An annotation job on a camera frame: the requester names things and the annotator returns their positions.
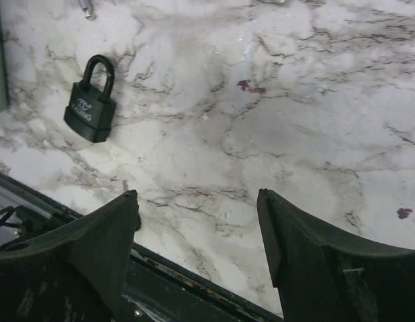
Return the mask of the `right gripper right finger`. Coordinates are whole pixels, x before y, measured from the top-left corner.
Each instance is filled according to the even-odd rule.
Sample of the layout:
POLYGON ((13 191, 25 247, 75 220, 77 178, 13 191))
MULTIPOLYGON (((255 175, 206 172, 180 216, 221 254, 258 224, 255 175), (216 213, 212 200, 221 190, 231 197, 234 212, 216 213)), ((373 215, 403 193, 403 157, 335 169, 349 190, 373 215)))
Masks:
POLYGON ((286 321, 415 321, 415 250, 349 233, 269 189, 257 214, 286 321))

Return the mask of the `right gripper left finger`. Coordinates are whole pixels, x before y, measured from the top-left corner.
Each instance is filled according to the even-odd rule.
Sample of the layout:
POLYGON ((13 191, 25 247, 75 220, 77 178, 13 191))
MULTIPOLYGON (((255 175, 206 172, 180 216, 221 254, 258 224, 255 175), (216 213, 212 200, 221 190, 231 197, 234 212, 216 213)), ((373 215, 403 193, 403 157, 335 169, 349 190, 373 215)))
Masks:
POLYGON ((134 241, 124 194, 0 252, 0 321, 118 318, 134 241))

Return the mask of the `black padlock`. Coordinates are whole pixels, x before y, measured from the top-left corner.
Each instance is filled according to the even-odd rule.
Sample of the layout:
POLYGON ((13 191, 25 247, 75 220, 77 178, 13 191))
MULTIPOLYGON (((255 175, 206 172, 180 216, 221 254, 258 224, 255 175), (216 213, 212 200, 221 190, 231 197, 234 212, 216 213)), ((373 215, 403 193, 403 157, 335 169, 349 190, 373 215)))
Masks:
POLYGON ((109 58, 97 54, 87 62, 82 80, 73 84, 69 104, 64 112, 65 123, 82 138, 102 143, 111 133, 116 102, 111 99, 115 81, 114 67, 109 58), (106 82, 102 90, 91 84, 94 68, 102 64, 106 82))

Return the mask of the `green cable lock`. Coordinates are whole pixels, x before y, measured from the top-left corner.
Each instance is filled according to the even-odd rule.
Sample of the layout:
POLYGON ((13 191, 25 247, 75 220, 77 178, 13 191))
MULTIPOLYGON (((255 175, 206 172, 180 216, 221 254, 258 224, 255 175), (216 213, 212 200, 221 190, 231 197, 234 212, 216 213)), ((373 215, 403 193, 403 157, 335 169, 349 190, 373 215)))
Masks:
POLYGON ((94 19, 95 14, 90 0, 78 0, 81 10, 86 19, 94 19))

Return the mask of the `black head key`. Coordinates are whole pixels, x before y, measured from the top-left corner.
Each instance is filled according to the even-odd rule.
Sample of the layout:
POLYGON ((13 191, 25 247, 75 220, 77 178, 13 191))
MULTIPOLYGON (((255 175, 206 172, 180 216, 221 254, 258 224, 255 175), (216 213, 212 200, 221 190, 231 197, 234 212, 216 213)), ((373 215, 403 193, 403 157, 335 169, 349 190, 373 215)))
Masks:
POLYGON ((141 218, 139 214, 139 204, 138 204, 138 193, 136 189, 131 188, 127 180, 122 181, 122 186, 124 190, 124 195, 128 202, 128 210, 130 211, 130 217, 132 224, 134 226, 134 232, 137 232, 141 228, 141 218))

